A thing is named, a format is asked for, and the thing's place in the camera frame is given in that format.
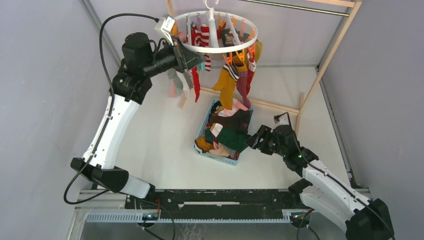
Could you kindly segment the red santa sock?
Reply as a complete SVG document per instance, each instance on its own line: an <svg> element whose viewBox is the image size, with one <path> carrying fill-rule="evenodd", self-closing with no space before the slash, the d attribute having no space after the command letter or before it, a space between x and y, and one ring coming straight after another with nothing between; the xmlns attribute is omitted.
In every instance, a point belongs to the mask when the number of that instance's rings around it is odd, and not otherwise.
<svg viewBox="0 0 424 240"><path fill-rule="evenodd" d="M194 67L191 69L192 79L193 79L193 87L195 93L195 102L197 103L200 97L201 85L199 79L198 68Z"/></svg>

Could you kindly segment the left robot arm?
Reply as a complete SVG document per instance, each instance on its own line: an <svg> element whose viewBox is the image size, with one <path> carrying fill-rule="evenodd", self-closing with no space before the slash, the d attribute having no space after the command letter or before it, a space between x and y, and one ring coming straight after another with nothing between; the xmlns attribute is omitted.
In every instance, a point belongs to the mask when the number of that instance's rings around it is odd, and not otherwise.
<svg viewBox="0 0 424 240"><path fill-rule="evenodd" d="M78 175L113 193L137 197L143 208L156 203L153 185L116 166L116 157L126 129L153 86L151 78L168 70L186 73L206 61L200 53L186 48L175 38L172 44L155 51L147 34L128 35L122 45L121 66L111 81L105 115L87 151L71 160Z"/></svg>

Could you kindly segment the dark green sock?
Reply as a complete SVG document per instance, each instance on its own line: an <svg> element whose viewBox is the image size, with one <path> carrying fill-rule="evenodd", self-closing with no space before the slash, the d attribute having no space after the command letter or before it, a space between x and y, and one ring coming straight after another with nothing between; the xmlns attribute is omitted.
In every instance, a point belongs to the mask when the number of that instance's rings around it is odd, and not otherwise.
<svg viewBox="0 0 424 240"><path fill-rule="evenodd" d="M222 145L241 153L248 147L245 141L250 137L250 134L236 133L231 129L224 127L215 138Z"/></svg>

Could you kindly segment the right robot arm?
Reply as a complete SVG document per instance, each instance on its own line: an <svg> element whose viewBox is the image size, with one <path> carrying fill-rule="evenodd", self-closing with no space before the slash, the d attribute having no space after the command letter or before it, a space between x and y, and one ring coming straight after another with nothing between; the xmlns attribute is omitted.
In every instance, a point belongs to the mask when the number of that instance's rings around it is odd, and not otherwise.
<svg viewBox="0 0 424 240"><path fill-rule="evenodd" d="M289 187L289 203L309 207L337 225L348 240L393 240L389 208L379 198L370 199L336 177L308 148L300 145L290 124L274 129L262 125L245 140L252 149L277 154L301 180Z"/></svg>

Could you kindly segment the grey beige striped sock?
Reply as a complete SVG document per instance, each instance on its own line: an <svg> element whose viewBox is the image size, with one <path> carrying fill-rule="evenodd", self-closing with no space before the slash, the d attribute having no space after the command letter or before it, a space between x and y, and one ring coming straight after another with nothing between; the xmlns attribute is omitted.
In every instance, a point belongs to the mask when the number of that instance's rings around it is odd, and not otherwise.
<svg viewBox="0 0 424 240"><path fill-rule="evenodd" d="M189 89L194 88L193 76L190 71L184 73L176 71L174 68L171 68L166 72L168 78L173 81L175 88L182 91L184 89L184 84L188 85Z"/></svg>

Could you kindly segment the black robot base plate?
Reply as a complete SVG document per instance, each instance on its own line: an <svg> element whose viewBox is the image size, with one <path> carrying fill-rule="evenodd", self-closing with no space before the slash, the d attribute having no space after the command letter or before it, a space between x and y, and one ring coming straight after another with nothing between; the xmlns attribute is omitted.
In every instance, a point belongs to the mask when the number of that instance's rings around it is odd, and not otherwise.
<svg viewBox="0 0 424 240"><path fill-rule="evenodd" d="M128 196L124 207L175 221L284 220L309 210L288 189L156 189L144 199Z"/></svg>

